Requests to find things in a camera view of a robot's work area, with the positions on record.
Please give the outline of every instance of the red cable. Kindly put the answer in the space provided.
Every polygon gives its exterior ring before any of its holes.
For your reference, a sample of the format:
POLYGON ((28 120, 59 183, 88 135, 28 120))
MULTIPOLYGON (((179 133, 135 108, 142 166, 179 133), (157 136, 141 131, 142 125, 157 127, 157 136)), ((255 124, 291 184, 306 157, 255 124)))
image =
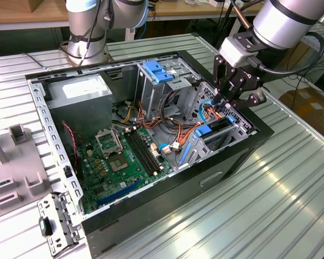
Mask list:
POLYGON ((75 135, 73 135, 73 131, 71 130, 71 128, 70 128, 66 123, 61 122, 61 124, 62 124, 63 126, 65 126, 65 127, 69 130, 69 132, 70 132, 70 134, 71 134, 72 141, 73 141, 73 151, 75 152, 75 166, 77 166, 77 149, 76 149, 76 140, 75 140, 75 135))

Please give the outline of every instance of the black ram slot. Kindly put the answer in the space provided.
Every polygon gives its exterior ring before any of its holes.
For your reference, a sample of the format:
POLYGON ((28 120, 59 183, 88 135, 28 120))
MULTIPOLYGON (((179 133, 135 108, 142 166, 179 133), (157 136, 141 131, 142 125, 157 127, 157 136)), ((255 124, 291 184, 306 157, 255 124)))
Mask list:
POLYGON ((128 138, 126 138, 126 140, 129 143, 129 145, 131 146, 131 148, 133 149, 134 153, 137 155, 139 162, 143 165, 147 174, 150 175, 154 172, 153 167, 151 167, 149 162, 145 159, 145 154, 143 153, 141 147, 136 142, 136 140, 134 139, 133 136, 134 136, 134 134, 132 132, 130 135, 127 135, 128 138))
POLYGON ((144 142, 141 140, 137 132, 126 134, 125 139, 133 149, 133 152, 149 176, 153 176, 154 172, 161 171, 152 154, 150 154, 150 152, 147 150, 144 142))
POLYGON ((155 159, 153 158, 152 154, 149 152, 149 150, 146 148, 144 142, 140 138, 139 134, 137 132, 133 132, 132 137, 139 147, 139 151, 143 154, 142 158, 146 160, 147 165, 149 166, 150 170, 153 172, 160 172, 160 168, 158 164, 156 163, 155 159))
POLYGON ((148 160, 149 160, 149 163, 150 163, 151 165, 154 165, 154 166, 153 166, 154 171, 159 172, 159 171, 160 171, 159 166, 157 165, 155 159, 154 159, 153 156, 151 155, 150 151, 146 148, 144 142, 142 141, 142 139, 140 138, 140 136, 139 136, 139 134, 138 134, 137 132, 135 132, 135 133, 133 134, 133 138, 135 139, 135 141, 137 142, 137 144, 138 144, 139 146, 142 147, 141 151, 142 151, 142 152, 145 154, 145 156, 146 156, 146 157, 144 157, 144 158, 148 159, 148 160))

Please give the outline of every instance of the blue latch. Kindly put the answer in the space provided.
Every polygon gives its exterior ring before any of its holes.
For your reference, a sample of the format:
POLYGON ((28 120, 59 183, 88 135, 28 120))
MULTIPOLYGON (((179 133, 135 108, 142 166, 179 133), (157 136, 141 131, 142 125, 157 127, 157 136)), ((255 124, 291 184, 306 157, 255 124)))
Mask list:
POLYGON ((143 67, 157 83, 163 83, 174 79, 174 77, 168 74, 163 66, 158 64, 157 61, 143 62, 143 67))
POLYGON ((231 116, 231 115, 228 115, 228 116, 227 116, 227 119, 228 119, 232 124, 236 121, 236 119, 235 119, 233 116, 231 116))
POLYGON ((195 134, 197 134, 197 136, 201 137, 201 136, 211 132, 211 129, 207 125, 201 125, 198 128, 196 128, 194 132, 195 132, 195 134))

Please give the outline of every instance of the blue cable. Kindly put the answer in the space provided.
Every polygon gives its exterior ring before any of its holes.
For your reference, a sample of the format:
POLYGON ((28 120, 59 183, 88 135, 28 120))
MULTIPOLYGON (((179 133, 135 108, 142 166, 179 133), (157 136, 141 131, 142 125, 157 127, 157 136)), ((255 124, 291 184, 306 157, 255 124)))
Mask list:
POLYGON ((201 107, 202 107, 203 104, 210 104, 210 105, 212 105, 212 104, 211 104, 211 101, 210 101, 210 100, 206 100, 206 101, 202 101, 202 102, 200 103, 200 105, 199 105, 198 113, 199 113, 200 119, 201 119, 204 123, 206 123, 206 120, 204 119, 203 114, 201 114, 201 107))
POLYGON ((143 33, 139 36, 138 39, 141 39, 141 38, 142 38, 142 36, 144 35, 145 31, 146 31, 146 22, 145 22, 145 24, 144 24, 144 31, 143 31, 143 33))
POLYGON ((163 147, 169 146, 168 143, 162 143, 159 147, 158 150, 161 150, 163 147))

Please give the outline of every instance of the yellow wire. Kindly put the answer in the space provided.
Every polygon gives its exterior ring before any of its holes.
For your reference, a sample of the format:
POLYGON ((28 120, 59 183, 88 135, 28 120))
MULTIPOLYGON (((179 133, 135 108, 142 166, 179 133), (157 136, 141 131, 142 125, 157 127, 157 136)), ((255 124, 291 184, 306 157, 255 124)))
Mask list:
POLYGON ((129 112, 127 113, 127 116, 126 116, 126 118, 124 119, 124 120, 122 120, 122 121, 120 121, 121 123, 125 123, 125 122, 127 122, 128 120, 129 120, 129 118, 130 118, 130 115, 131 115, 131 107, 129 108, 129 112))

